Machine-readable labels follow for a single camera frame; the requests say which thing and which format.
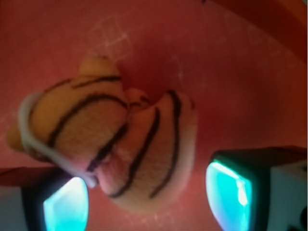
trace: glowing cyan light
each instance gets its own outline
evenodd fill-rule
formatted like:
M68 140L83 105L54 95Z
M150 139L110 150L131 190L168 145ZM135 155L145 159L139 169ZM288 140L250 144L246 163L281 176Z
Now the glowing cyan light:
M74 177L43 203L48 231L83 231L89 214L85 182Z
M223 230L249 229L251 181L214 161L206 170L206 193L212 213Z

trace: tiger ear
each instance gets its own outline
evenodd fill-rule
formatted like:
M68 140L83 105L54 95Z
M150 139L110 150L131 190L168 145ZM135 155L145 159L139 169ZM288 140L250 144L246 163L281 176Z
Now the tiger ear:
M8 132L7 132L7 143L8 145L18 151L18 152L23 152L25 153L25 149L23 146L23 143L21 141L21 135L20 135L20 130L18 126L18 122L14 121L12 125L10 126ZM45 157L44 155L37 153L35 151L28 153L32 158L41 161L41 162L50 162L50 160Z
M120 73L115 63L106 56L89 56L81 63L79 75L88 77L103 77L119 76Z
M14 121L7 132L8 145L19 152L24 152L24 147L21 141L20 130L18 122Z

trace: pink surface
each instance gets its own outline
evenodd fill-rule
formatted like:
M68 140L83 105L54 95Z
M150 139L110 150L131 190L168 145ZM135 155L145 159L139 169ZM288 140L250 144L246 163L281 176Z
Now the pink surface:
M167 89L199 109L195 168L165 211L121 211L90 192L88 230L219 230L205 194L218 149L307 147L307 66L260 29L211 1L0 2L0 167L41 166L10 150L8 124L28 94L76 75L88 54L116 60L124 86L156 101Z

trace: stuffed toy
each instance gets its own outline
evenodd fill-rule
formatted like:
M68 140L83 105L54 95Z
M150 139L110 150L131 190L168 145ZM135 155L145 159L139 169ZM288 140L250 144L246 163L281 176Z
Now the stuffed toy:
M77 78L46 89L27 122L35 139L95 175L107 196L134 213L174 202L193 168L193 101L169 90L150 105L143 91L123 91L119 71L107 57L86 58ZM8 144L25 152L18 122L8 131ZM27 152L52 162L35 146Z

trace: scratched surface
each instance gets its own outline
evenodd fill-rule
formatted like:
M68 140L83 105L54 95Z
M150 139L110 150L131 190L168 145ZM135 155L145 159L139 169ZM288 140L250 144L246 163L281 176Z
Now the scratched surface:
M219 230L205 194L215 150L307 146L307 66L209 0L1 1L0 28L0 167L42 165L7 147L8 124L26 95L73 77L88 54L116 60L124 87L153 102L175 88L199 109L195 168L179 201L139 216L91 190L88 230Z

